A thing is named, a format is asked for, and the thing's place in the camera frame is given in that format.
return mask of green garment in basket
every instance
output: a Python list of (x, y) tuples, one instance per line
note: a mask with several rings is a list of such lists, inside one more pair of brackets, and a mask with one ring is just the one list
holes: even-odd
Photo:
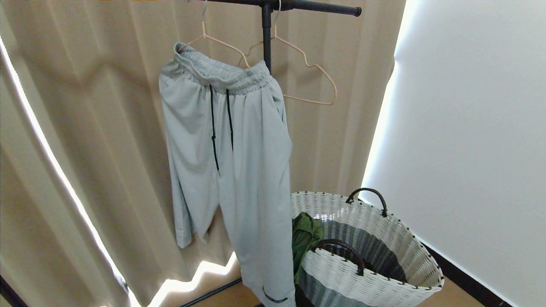
[(301, 261), (306, 252), (322, 240), (322, 221), (302, 212), (292, 220), (292, 256), (294, 260), (294, 283), (300, 275)]

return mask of sweatpants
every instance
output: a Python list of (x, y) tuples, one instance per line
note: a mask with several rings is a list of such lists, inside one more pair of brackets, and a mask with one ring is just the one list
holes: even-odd
[(294, 307), (282, 91), (263, 61), (242, 69), (181, 46), (159, 76), (177, 243), (207, 241), (220, 206), (244, 285), (265, 306)]

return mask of white and gray basket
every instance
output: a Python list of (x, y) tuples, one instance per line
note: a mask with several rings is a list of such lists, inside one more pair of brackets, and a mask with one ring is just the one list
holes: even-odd
[[(383, 208), (354, 201), (360, 191), (378, 195)], [(376, 190), (360, 188), (348, 198), (297, 192), (291, 201), (292, 218), (306, 212), (321, 219), (323, 239), (344, 242), (361, 263), (371, 265), (371, 269), (362, 268), (354, 257), (338, 256), (339, 252), (324, 249), (325, 245), (307, 252), (299, 285), (316, 307), (417, 306), (442, 289), (440, 266), (410, 229), (387, 213), (385, 200)]]

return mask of empty clothes hanger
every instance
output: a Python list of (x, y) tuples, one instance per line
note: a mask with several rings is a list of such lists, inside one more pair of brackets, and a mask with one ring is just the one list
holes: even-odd
[[(332, 84), (332, 88), (334, 89), (334, 97), (332, 98), (332, 100), (330, 102), (314, 101), (314, 100), (310, 100), (310, 99), (298, 98), (298, 97), (289, 96), (289, 95), (283, 95), (283, 96), (285, 98), (290, 98), (290, 99), (294, 99), (294, 100), (297, 100), (297, 101), (310, 102), (310, 103), (316, 103), (316, 104), (322, 104), (322, 105), (332, 105), (332, 104), (334, 104), (334, 102), (337, 100), (337, 86), (334, 83), (333, 79), (330, 77), (330, 75), (318, 64), (309, 65), (309, 63), (307, 62), (307, 55), (305, 54), (305, 52), (303, 50), (301, 50), (300, 48), (296, 47), (295, 45), (287, 42), (286, 40), (280, 38), (277, 35), (277, 19), (278, 19), (278, 16), (279, 16), (280, 12), (281, 12), (281, 4), (282, 4), (282, 0), (278, 0), (278, 11), (277, 11), (277, 15), (275, 16), (275, 27), (274, 27), (275, 32), (274, 32), (273, 37), (271, 37), (271, 40), (274, 40), (274, 39), (279, 40), (281, 43), (284, 43), (285, 45), (288, 45), (288, 46), (292, 47), (293, 49), (299, 51), (304, 56), (305, 66), (307, 66), (309, 68), (312, 68), (312, 67), (318, 68), (326, 76), (326, 78), (328, 78), (328, 81), (330, 81), (330, 83)], [(252, 52), (252, 49), (254, 49), (254, 47), (259, 46), (260, 44), (263, 44), (263, 43), (264, 42), (262, 40), (258, 44), (253, 45), (252, 47), (250, 47), (250, 49), (248, 50), (248, 54), (243, 55), (243, 58), (239, 60), (239, 64), (241, 63), (242, 60), (245, 60), (245, 62), (246, 62), (246, 58), (248, 56), (250, 56), (250, 53)]]
[(193, 44), (193, 43), (195, 43), (195, 42), (197, 42), (197, 41), (199, 41), (199, 40), (202, 40), (202, 39), (209, 39), (209, 40), (212, 40), (212, 41), (214, 41), (214, 42), (217, 42), (217, 43), (219, 43), (219, 44), (222, 44), (222, 45), (224, 45), (224, 46), (226, 46), (226, 47), (228, 47), (228, 48), (230, 48), (230, 49), (233, 49), (233, 50), (237, 51), (238, 53), (240, 53), (241, 56), (242, 56), (242, 59), (245, 60), (246, 67), (247, 67), (247, 68), (250, 68), (250, 65), (248, 64), (248, 60), (247, 60), (247, 58), (246, 58), (246, 55), (245, 55), (241, 50), (239, 50), (239, 49), (236, 48), (236, 47), (231, 46), (231, 45), (228, 44), (228, 43), (225, 43), (225, 42), (223, 42), (223, 41), (221, 41), (221, 40), (219, 40), (219, 39), (216, 39), (216, 38), (214, 38), (214, 37), (209, 36), (208, 34), (206, 34), (206, 30), (205, 30), (205, 12), (206, 12), (207, 5), (208, 5), (208, 1), (205, 0), (205, 7), (204, 7), (204, 9), (203, 9), (203, 13), (201, 14), (201, 27), (202, 27), (202, 29), (203, 29), (202, 35), (201, 35), (200, 37), (194, 39), (193, 41), (191, 41), (191, 42), (185, 44), (184, 46), (180, 47), (180, 48), (178, 49), (178, 52), (181, 52), (182, 50), (184, 50), (185, 47), (187, 47), (187, 46), (189, 46), (189, 45), (191, 45), (191, 44)]

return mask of brown floor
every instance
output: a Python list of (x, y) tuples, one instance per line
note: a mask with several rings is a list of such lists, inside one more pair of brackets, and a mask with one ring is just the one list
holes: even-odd
[[(196, 304), (196, 307), (254, 307), (259, 304), (258, 299), (249, 288), (239, 283), (217, 295)], [(419, 307), (483, 307), (477, 300), (464, 292), (450, 280), (446, 280), (444, 289), (433, 294)]]

